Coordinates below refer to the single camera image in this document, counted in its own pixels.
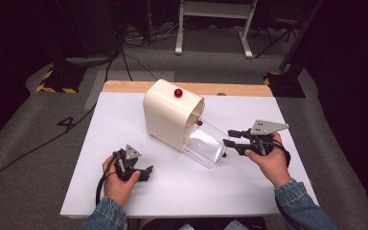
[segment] person's left hand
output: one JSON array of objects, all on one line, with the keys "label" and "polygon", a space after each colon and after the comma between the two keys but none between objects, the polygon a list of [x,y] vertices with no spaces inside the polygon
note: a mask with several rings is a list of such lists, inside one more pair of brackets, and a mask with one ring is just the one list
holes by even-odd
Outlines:
[{"label": "person's left hand", "polygon": [[[106,167],[111,160],[112,156],[109,156],[105,160],[105,162],[103,162],[103,171],[106,170]],[[129,200],[130,193],[132,192],[134,185],[139,179],[140,172],[136,171],[130,177],[130,180],[125,183],[124,181],[119,179],[118,174],[116,174],[114,162],[112,162],[106,175],[109,175],[109,177],[104,182],[103,194],[124,207]]]}]

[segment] white metal stand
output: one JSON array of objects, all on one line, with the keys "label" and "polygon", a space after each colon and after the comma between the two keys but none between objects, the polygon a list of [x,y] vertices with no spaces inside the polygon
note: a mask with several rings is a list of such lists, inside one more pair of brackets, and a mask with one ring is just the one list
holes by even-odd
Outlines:
[{"label": "white metal stand", "polygon": [[257,0],[254,0],[251,4],[228,4],[181,0],[175,54],[182,54],[184,15],[192,15],[246,19],[243,32],[239,32],[239,36],[241,39],[241,45],[244,49],[244,54],[247,58],[252,58],[253,55],[250,51],[249,44],[247,43],[246,36],[256,8],[256,2]]}]

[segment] table top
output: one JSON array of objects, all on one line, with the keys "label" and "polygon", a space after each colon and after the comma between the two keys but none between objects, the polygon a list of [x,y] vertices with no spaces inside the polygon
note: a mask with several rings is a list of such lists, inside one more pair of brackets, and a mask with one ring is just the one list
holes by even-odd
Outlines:
[{"label": "table top", "polygon": [[[154,81],[109,80],[104,84],[103,92],[146,93],[153,84]],[[174,82],[174,84],[198,95],[224,93],[227,96],[273,97],[266,85],[193,82]]]},{"label": "table top", "polygon": [[[273,186],[259,167],[234,149],[227,149],[212,169],[162,143],[146,132],[143,113],[145,91],[109,92],[109,85],[150,86],[151,82],[108,82],[101,93],[81,149],[60,214],[88,217],[95,208],[95,191],[102,163],[113,151],[131,145],[142,153],[135,168],[153,165],[147,182],[136,184],[124,207],[130,218],[251,217],[277,214]],[[229,94],[226,87],[212,88]],[[203,120],[219,130],[246,130],[258,119],[284,123],[274,97],[203,96]],[[316,201],[310,180],[289,131],[280,131],[290,152],[290,174],[305,183]]]}]

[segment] stand leg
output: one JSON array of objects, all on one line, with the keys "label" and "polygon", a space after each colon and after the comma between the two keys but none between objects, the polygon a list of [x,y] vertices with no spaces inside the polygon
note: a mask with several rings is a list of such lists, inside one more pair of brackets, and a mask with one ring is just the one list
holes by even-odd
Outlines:
[{"label": "stand leg", "polygon": [[241,39],[241,46],[243,46],[244,54],[246,55],[246,58],[253,58],[252,51],[250,50],[249,44],[247,43],[246,36],[249,32],[250,22],[253,18],[253,13],[255,12],[256,8],[256,1],[253,1],[253,3],[250,5],[250,11],[249,15],[247,15],[246,23],[243,28],[243,32],[239,32],[239,37]]},{"label": "stand leg", "polygon": [[183,52],[184,0],[181,0],[180,2],[180,16],[178,21],[178,35],[175,43],[175,54],[181,55]]}]

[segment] gray carpet floor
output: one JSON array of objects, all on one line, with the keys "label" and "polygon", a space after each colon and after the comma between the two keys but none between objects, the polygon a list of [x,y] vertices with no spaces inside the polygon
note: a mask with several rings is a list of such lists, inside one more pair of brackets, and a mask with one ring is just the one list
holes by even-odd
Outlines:
[{"label": "gray carpet floor", "polygon": [[[125,48],[153,73],[174,81],[263,84],[262,75],[278,71],[293,39],[281,41],[261,58],[246,59],[235,28],[193,30],[184,34],[183,54],[174,54],[175,36],[147,48]],[[248,38],[256,53],[268,45],[266,33]],[[154,78],[135,59],[126,58],[136,81]],[[26,82],[31,96],[0,132],[0,169],[21,154],[64,131],[57,123],[87,113],[102,87],[106,65],[87,70],[79,94],[35,92],[50,66]],[[118,56],[109,77],[125,80],[125,64]],[[368,229],[365,191],[344,157],[317,100],[315,84],[303,71],[299,81],[306,99],[277,98],[301,155],[320,205],[340,229]],[[59,215],[92,114],[78,126],[0,173],[0,229],[78,229],[82,219]],[[284,229],[279,215],[264,217],[269,229]]]}]

